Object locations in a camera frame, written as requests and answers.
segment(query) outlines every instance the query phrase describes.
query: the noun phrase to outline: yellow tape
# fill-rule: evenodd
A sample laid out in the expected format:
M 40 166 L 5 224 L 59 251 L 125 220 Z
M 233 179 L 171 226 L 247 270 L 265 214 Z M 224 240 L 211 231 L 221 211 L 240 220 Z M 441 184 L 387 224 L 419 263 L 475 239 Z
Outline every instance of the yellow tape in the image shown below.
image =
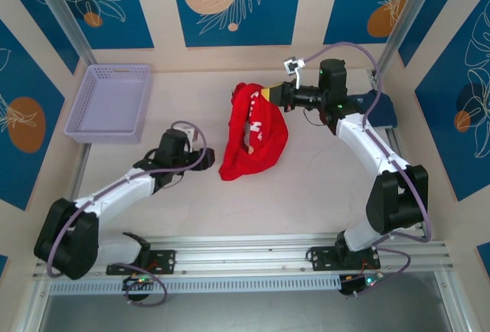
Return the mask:
M 269 89 L 261 89 L 260 93 L 262 94 L 262 96 L 265 100 L 269 101 L 269 96 L 270 96 L 270 90 Z
M 270 89 L 272 89 L 273 87 L 281 86 L 282 84 L 283 84 L 282 82 L 279 82 L 279 83 L 276 83 L 275 85 L 264 87 L 263 89 L 260 90 L 260 93 L 262 94 L 262 96 L 264 97 L 265 100 L 269 101 L 270 100 Z

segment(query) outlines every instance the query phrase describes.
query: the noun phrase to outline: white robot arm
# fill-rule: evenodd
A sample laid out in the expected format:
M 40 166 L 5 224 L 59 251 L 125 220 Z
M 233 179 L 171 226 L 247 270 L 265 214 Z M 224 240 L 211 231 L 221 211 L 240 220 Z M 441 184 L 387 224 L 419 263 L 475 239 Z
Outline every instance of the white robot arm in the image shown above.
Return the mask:
M 131 233 L 104 238 L 100 231 L 114 216 L 171 183 L 174 175 L 206 170 L 214 163 L 211 148 L 192 151 L 192 138 L 186 130 L 168 129 L 158 148 L 96 193 L 73 202 L 64 198 L 55 201 L 34 254 L 48 262 L 48 269 L 53 266 L 72 279 L 82 277 L 94 265 L 136 262 L 140 268 L 147 267 L 150 245 L 144 239 Z
M 423 221 L 420 203 L 425 211 L 427 172 L 421 165 L 412 167 L 398 156 L 371 127 L 363 109 L 348 98 L 343 60 L 327 59 L 320 63 L 318 86 L 303 86 L 299 82 L 299 70 L 305 65 L 302 60 L 292 57 L 284 65 L 287 73 L 295 74 L 297 79 L 263 90 L 263 96 L 284 107 L 285 112 L 296 106 L 317 109 L 331 132 L 351 148 L 375 177 L 366 217 L 341 232 L 335 244 L 338 261 L 345 269 L 358 269 L 359 259 L 367 254 L 364 250 L 394 230 Z M 409 190 L 404 177 L 413 184 L 415 193 Z

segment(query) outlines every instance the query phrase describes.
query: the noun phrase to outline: beige floor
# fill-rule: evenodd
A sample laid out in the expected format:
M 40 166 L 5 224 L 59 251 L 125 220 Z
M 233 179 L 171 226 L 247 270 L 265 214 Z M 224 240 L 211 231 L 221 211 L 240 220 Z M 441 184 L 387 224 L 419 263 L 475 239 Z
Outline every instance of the beige floor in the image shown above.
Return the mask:
M 305 72 L 306 83 L 316 84 L 316 78 L 316 70 Z M 138 202 L 113 219 L 107 229 L 141 236 L 275 235 L 345 229 L 364 215 L 374 179 L 344 142 L 327 128 L 308 124 L 301 109 L 285 115 L 289 141 L 274 168 L 233 182 L 223 182 L 217 173 L 227 144 L 234 86 L 240 81 L 268 85 L 286 79 L 282 71 L 157 73 L 141 143 L 93 145 L 80 196 L 125 174 L 158 145 L 173 121 L 186 119 L 203 129 L 216 151 L 216 164 L 205 172 L 189 172 L 177 186 Z M 349 71 L 348 87 L 350 93 L 368 91 L 366 71 Z M 311 117 L 317 119 L 313 112 Z

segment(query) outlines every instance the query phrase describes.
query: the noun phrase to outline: lavender basket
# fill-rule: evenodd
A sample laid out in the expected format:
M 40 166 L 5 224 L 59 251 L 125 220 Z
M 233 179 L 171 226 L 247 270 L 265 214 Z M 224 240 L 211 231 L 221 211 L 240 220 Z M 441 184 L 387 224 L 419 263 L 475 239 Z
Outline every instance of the lavender basket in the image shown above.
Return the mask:
M 65 135 L 79 143 L 138 143 L 152 90 L 148 64 L 92 64 Z

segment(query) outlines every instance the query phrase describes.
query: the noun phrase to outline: wire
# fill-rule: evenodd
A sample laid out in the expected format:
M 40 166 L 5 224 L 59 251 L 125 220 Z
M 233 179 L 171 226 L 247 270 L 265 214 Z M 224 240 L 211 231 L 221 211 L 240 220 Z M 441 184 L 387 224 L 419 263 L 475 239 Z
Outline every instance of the wire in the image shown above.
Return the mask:
M 314 125 L 315 127 L 324 127 L 325 126 L 325 124 L 315 124 L 311 120 L 309 120 L 308 116 L 306 115 L 306 108 L 303 108 L 303 115 L 305 116 L 305 118 L 309 124 Z
M 68 219 L 68 221 L 64 224 L 64 226 L 61 228 L 60 232 L 58 233 L 56 239 L 54 240 L 53 246 L 51 247 L 51 251 L 49 253 L 49 256 L 47 257 L 47 264 L 46 264 L 46 272 L 47 274 L 52 277 L 60 277 L 63 274 L 62 273 L 54 273 L 53 272 L 53 261 L 54 261 L 54 256 L 56 255 L 56 252 L 58 250 L 58 247 L 60 246 L 61 240 L 63 239 L 64 235 L 67 233 L 69 228 L 72 227 L 73 223 L 75 220 L 78 218 L 78 216 L 85 211 L 88 206 L 91 204 L 95 203 L 98 201 L 101 197 L 105 196 L 106 194 L 112 192 L 116 188 L 122 186 L 123 184 L 126 184 L 128 181 L 132 181 L 134 179 L 137 179 L 138 177 L 144 177 L 146 175 L 150 174 L 157 174 L 157 173 L 181 173 L 187 170 L 191 170 L 192 168 L 196 167 L 201 163 L 201 161 L 204 159 L 204 156 L 206 155 L 207 151 L 207 142 L 206 142 L 206 137 L 204 137 L 204 133 L 201 131 L 199 127 L 197 127 L 194 123 L 186 122 L 185 120 L 178 120 L 177 122 L 173 122 L 171 124 L 171 128 L 174 128 L 178 124 L 185 124 L 185 125 L 190 125 L 192 128 L 198 132 L 198 134 L 201 136 L 202 142 L 203 142 L 203 149 L 201 152 L 201 156 L 194 162 L 193 164 L 190 164 L 188 166 L 185 166 L 183 168 L 163 168 L 163 169 L 153 169 L 153 170 L 148 170 L 148 171 L 143 171 L 142 173 L 134 174 L 129 179 L 123 178 L 120 181 L 114 183 L 107 189 L 101 191 L 97 195 L 93 197 L 92 200 L 87 201 L 85 204 L 83 204 L 78 210 L 76 210 L 73 215 Z M 127 268 L 132 269 L 132 267 L 135 267 L 133 265 L 126 265 Z
M 169 189 L 169 188 L 172 188 L 172 187 L 175 187 L 177 184 L 179 184 L 182 179 L 184 179 L 184 173 L 182 173 L 181 177 L 178 179 L 178 181 L 176 181 L 175 183 L 173 184 L 170 184 L 168 185 L 167 187 L 163 187 L 162 189 Z
M 308 63 L 311 60 L 314 60 L 315 58 L 322 55 L 324 52 L 326 52 L 330 49 L 333 49 L 335 47 L 341 47 L 341 46 L 348 46 L 348 47 L 354 47 L 356 49 L 359 49 L 360 51 L 362 51 L 367 56 L 367 58 L 369 58 L 369 60 L 373 64 L 373 67 L 374 67 L 374 70 L 376 71 L 376 76 L 378 79 L 378 89 L 377 89 L 377 94 L 376 94 L 376 97 L 374 98 L 373 103 L 371 104 L 371 106 L 367 109 L 366 113 L 364 114 L 364 118 L 362 119 L 362 126 L 363 126 L 363 129 L 366 131 L 367 135 L 376 144 L 376 146 L 383 152 L 383 154 L 386 156 L 386 158 L 388 160 L 390 160 L 390 163 L 397 169 L 397 171 L 400 173 L 401 177 L 407 183 L 407 186 L 409 187 L 410 191 L 412 192 L 413 197 L 415 198 L 415 201 L 420 208 L 420 212 L 422 213 L 423 221 L 426 224 L 426 237 L 420 238 L 418 236 L 412 236 L 412 235 L 397 232 L 397 231 L 396 232 L 393 231 L 391 233 L 391 235 L 403 236 L 405 238 L 415 240 L 416 242 L 429 242 L 432 239 L 432 223 L 430 222 L 430 218 L 427 215 L 427 209 L 425 208 L 425 206 L 423 204 L 422 198 L 420 197 L 419 193 L 417 192 L 417 189 L 413 185 L 411 179 L 408 177 L 408 175 L 405 173 L 405 171 L 403 171 L 401 166 L 396 161 L 391 160 L 390 152 L 384 147 L 384 145 L 381 142 L 379 142 L 379 140 L 374 136 L 374 134 L 371 132 L 371 130 L 366 128 L 366 125 L 368 123 L 368 117 L 371 114 L 371 112 L 373 111 L 374 107 L 377 105 L 379 99 L 381 98 L 381 94 L 384 91 L 383 77 L 381 76 L 381 71 L 380 71 L 380 68 L 377 64 L 377 61 L 374 59 L 374 57 L 371 55 L 371 53 L 369 53 L 369 51 L 367 49 L 365 49 L 364 47 L 362 47 L 361 45 L 349 43 L 347 41 L 342 41 L 340 43 L 335 43 L 332 45 L 328 45 L 327 47 L 324 47 L 318 53 L 313 54 L 311 57 L 304 59 L 304 62 Z M 376 246 L 377 244 L 381 244 L 383 241 L 385 241 L 389 237 L 390 237 L 390 235 L 387 234 L 387 235 L 381 237 L 378 241 L 374 242 L 373 245 Z
M 365 269 L 366 269 L 366 261 L 362 260 L 362 267 L 361 270 L 359 271 L 359 275 L 362 275 Z
M 311 249 L 308 249 L 306 251 L 306 254 L 305 254 L 305 259 L 308 261 L 308 262 L 311 262 L 313 263 L 313 258 L 309 258 L 308 255 L 311 255 L 312 254 L 312 250 Z
M 371 53 L 369 53 L 369 51 L 367 49 L 365 49 L 364 47 L 362 47 L 361 45 L 357 45 L 357 44 L 350 43 L 350 42 L 347 42 L 347 41 L 342 41 L 340 43 L 335 43 L 335 44 L 332 44 L 332 45 L 328 45 L 327 47 L 324 47 L 318 53 L 313 54 L 311 57 L 308 57 L 308 58 L 304 59 L 304 62 L 306 64 L 306 63 L 314 60 L 315 58 L 319 57 L 320 55 L 324 54 L 326 51 L 328 51 L 330 49 L 333 49 L 335 47 L 340 47 L 340 46 L 349 46 L 349 47 L 354 47 L 356 49 L 359 49 L 360 51 L 362 51 L 369 58 L 369 60 L 373 64 L 374 70 L 376 71 L 377 82 L 378 82 L 378 89 L 377 89 L 377 94 L 376 94 L 376 97 L 374 98 L 374 101 L 372 102 L 371 106 L 367 109 L 366 113 L 364 114 L 364 117 L 362 119 L 362 128 L 366 131 L 367 135 L 376 144 L 376 146 L 383 152 L 383 154 L 386 156 L 386 158 L 388 159 L 388 161 L 397 169 L 397 171 L 400 173 L 400 175 L 403 178 L 403 180 L 407 183 L 407 186 L 409 187 L 410 191 L 412 192 L 413 197 L 415 198 L 415 201 L 416 201 L 417 205 L 420 208 L 420 212 L 422 213 L 423 221 L 426 224 L 426 236 L 425 237 L 412 236 L 410 234 L 402 233 L 402 232 L 399 232 L 399 231 L 393 231 L 390 234 L 386 234 L 386 235 L 382 236 L 380 239 L 378 239 L 377 241 L 373 242 L 372 246 L 375 246 L 376 247 L 377 245 L 379 245 L 382 242 L 384 242 L 387 239 L 389 239 L 391 236 L 402 236 L 404 238 L 412 239 L 412 240 L 414 240 L 416 242 L 429 242 L 432 239 L 432 223 L 430 222 L 429 215 L 427 214 L 427 209 L 426 209 L 425 205 L 423 204 L 422 197 L 417 192 L 417 189 L 415 188 L 415 185 L 413 185 L 413 182 L 408 177 L 407 173 L 405 173 L 405 171 L 402 169 L 402 167 L 395 160 L 391 160 L 391 154 L 390 154 L 390 152 L 376 138 L 376 136 L 373 134 L 373 132 L 371 132 L 371 130 L 366 127 L 366 125 L 368 123 L 368 117 L 371 114 L 371 112 L 373 111 L 374 107 L 377 105 L 377 103 L 378 103 L 378 101 L 379 101 L 379 99 L 381 97 L 381 94 L 384 91 L 383 77 L 381 75 L 381 71 L 380 71 L 380 68 L 379 68 L 379 66 L 377 64 L 377 61 L 374 59 L 374 57 L 371 55 Z M 378 250 L 381 250 L 383 252 L 391 252 L 391 253 L 400 254 L 402 256 L 406 256 L 407 257 L 407 263 L 401 269 L 399 269 L 398 271 L 396 271 L 392 276 L 387 277 L 383 281 L 381 281 L 381 282 L 379 282 L 377 284 L 374 284 L 373 286 L 371 286 L 371 287 L 369 287 L 369 288 L 367 288 L 367 289 L 365 289 L 365 290 L 357 293 L 356 296 L 365 294 L 366 292 L 368 292 L 368 291 L 376 288 L 377 286 L 382 285 L 386 281 L 392 279 L 396 275 L 399 275 L 401 272 L 405 271 L 405 269 L 407 269 L 410 266 L 411 257 L 410 257 L 409 254 L 407 254 L 405 252 L 401 252 L 399 250 L 394 250 L 394 249 L 387 249 L 387 248 L 377 248 L 377 249 Z
M 393 277 L 400 275 L 403 271 L 408 269 L 408 267 L 410 266 L 410 263 L 412 262 L 412 258 L 410 257 L 410 255 L 408 253 L 402 252 L 401 250 L 387 249 L 387 248 L 377 248 L 377 250 L 380 250 L 382 252 L 396 253 L 396 254 L 399 254 L 401 256 L 406 256 L 407 257 L 407 263 L 405 263 L 405 265 L 401 269 L 396 271 L 394 274 L 387 276 L 384 280 L 381 280 L 381 281 L 375 283 L 374 285 L 364 289 L 363 291 L 359 291 L 359 292 L 355 293 L 352 296 L 357 297 L 357 296 L 366 294 L 367 292 L 373 290 L 374 288 L 377 288 L 378 286 L 390 281 Z
M 140 285 L 141 283 L 135 282 L 134 284 L 131 284 L 130 286 L 128 286 L 126 288 L 126 293 L 124 294 L 124 297 L 126 298 L 126 301 L 129 305 L 133 305 L 135 307 L 141 307 L 141 308 L 152 308 L 152 307 L 158 307 L 159 305 L 162 305 L 163 303 L 166 302 L 167 296 L 168 296 L 167 288 L 165 287 L 165 284 L 163 283 L 163 281 L 159 277 L 153 275 L 149 270 L 141 269 L 140 267 L 136 267 L 135 265 L 127 265 L 126 263 L 114 263 L 114 265 L 117 265 L 119 267 L 123 267 L 125 269 L 132 269 L 133 271 L 137 271 L 139 273 L 148 275 L 152 278 L 152 280 L 154 282 L 156 282 L 157 284 L 159 284 L 162 287 L 164 294 L 163 294 L 163 298 L 160 301 L 157 301 L 155 303 L 144 304 L 144 303 L 134 302 L 129 298 L 129 292 L 135 288 L 135 285 Z

